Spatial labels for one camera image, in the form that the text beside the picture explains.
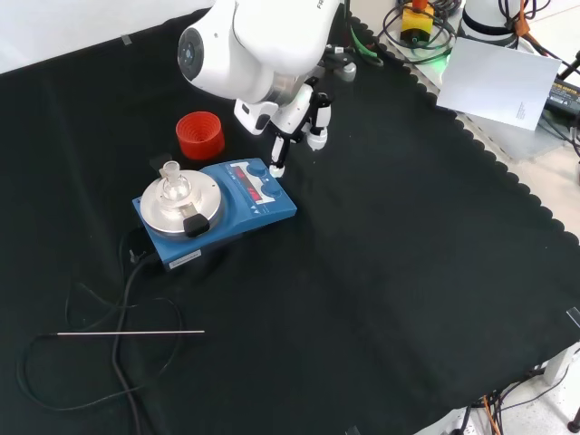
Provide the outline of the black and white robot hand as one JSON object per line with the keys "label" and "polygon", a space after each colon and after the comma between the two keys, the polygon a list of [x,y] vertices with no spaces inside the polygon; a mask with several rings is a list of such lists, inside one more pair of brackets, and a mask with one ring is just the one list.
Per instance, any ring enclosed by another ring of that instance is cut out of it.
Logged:
{"label": "black and white robot hand", "polygon": [[234,114],[248,132],[256,136],[269,129],[275,135],[269,164],[274,178],[284,175],[291,144],[306,140],[314,151],[326,145],[332,100],[326,92],[316,90],[319,82],[319,78],[309,77],[285,106],[272,101],[249,104],[236,100]]}

